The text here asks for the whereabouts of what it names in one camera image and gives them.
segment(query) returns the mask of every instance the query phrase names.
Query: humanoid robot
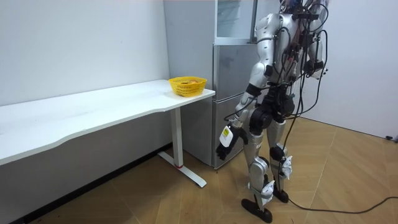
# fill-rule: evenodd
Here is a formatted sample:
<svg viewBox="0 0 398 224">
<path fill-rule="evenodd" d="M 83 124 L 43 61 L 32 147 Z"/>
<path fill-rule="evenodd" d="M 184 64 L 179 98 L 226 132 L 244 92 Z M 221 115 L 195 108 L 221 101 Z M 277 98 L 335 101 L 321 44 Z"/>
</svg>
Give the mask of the humanoid robot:
<svg viewBox="0 0 398 224">
<path fill-rule="evenodd" d="M 266 203 L 275 195 L 287 203 L 284 180 L 292 173 L 292 156 L 279 143 L 286 117 L 294 113 L 293 86 L 299 78 L 324 75 L 320 31 L 328 17 L 329 0 L 283 0 L 280 13 L 269 14 L 256 26 L 259 62 L 253 66 L 249 85 L 235 108 L 234 119 L 229 120 L 220 136 L 216 152 L 225 159 L 238 138 L 244 142 L 248 164 L 249 189 L 255 202 L 242 200 L 242 206 L 266 223 L 272 214 Z M 257 97 L 268 89 L 261 103 Z M 264 130 L 267 129 L 270 162 L 259 157 Z M 274 180 L 269 181 L 271 167 Z"/>
</svg>

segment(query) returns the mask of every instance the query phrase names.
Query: yellow basket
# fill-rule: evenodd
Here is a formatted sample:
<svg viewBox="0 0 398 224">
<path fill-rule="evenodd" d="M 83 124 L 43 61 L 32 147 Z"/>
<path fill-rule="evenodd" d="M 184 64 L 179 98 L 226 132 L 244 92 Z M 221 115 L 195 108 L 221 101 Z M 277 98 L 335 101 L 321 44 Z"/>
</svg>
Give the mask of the yellow basket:
<svg viewBox="0 0 398 224">
<path fill-rule="evenodd" d="M 201 95 L 205 89 L 206 79 L 198 77 L 177 77 L 169 80 L 173 92 L 180 96 L 197 96 Z"/>
</svg>

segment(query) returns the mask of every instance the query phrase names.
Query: wooden floor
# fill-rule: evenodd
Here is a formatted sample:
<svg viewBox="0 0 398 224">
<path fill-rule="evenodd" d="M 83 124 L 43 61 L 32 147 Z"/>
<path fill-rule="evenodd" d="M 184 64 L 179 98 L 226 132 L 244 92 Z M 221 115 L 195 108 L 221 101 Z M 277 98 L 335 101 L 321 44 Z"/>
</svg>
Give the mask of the wooden floor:
<svg viewBox="0 0 398 224">
<path fill-rule="evenodd" d="M 293 174 L 285 190 L 305 207 L 359 211 L 398 195 L 398 145 L 393 142 L 298 119 L 287 148 Z M 268 158 L 266 147 L 261 155 Z M 203 189 L 154 157 L 33 223 L 262 223 L 240 205 L 242 198 L 252 199 L 243 153 L 218 172 L 184 156 L 185 165 L 207 181 Z M 396 199 L 361 215 L 307 212 L 276 198 L 267 205 L 273 223 L 398 224 Z"/>
</svg>

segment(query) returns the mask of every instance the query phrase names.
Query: table top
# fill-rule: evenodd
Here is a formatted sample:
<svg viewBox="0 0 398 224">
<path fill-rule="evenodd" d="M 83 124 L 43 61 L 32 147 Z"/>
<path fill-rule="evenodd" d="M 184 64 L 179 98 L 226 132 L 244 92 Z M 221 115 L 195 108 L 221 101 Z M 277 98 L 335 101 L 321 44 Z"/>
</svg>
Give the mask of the table top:
<svg viewBox="0 0 398 224">
<path fill-rule="evenodd" d="M 214 94 L 204 89 L 199 96 L 177 96 L 167 80 L 156 80 L 0 106 L 0 165 L 84 134 L 172 110 Z"/>
</svg>

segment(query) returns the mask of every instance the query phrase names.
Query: table leg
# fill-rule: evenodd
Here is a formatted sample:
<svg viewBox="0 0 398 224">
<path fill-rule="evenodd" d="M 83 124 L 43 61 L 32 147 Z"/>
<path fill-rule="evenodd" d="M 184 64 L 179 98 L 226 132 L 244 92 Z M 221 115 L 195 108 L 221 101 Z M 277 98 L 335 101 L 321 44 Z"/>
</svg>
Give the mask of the table leg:
<svg viewBox="0 0 398 224">
<path fill-rule="evenodd" d="M 179 171 L 197 183 L 197 185 L 204 187 L 206 185 L 206 181 L 183 165 L 180 108 L 175 108 L 172 110 L 171 115 L 174 158 L 165 152 L 160 152 L 159 156 L 174 165 Z"/>
</svg>

